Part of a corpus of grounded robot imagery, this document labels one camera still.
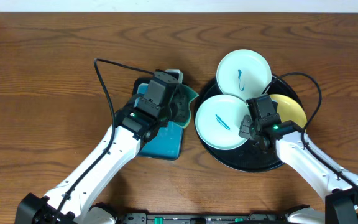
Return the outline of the green scrubbing sponge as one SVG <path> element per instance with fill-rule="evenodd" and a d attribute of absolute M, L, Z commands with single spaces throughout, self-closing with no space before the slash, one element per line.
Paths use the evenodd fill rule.
<path fill-rule="evenodd" d="M 185 129 L 191 121 L 191 103 L 199 94 L 182 83 L 177 85 L 173 97 L 169 102 L 169 121 Z"/>

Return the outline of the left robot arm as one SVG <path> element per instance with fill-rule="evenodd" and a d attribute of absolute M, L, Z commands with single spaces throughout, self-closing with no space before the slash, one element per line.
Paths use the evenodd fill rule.
<path fill-rule="evenodd" d="M 141 148 L 170 122 L 188 126 L 193 90 L 179 69 L 156 70 L 145 94 L 133 95 L 112 112 L 112 125 L 89 156 L 43 197 L 29 193 L 17 208 L 16 223 L 84 223 L 93 202 Z"/>

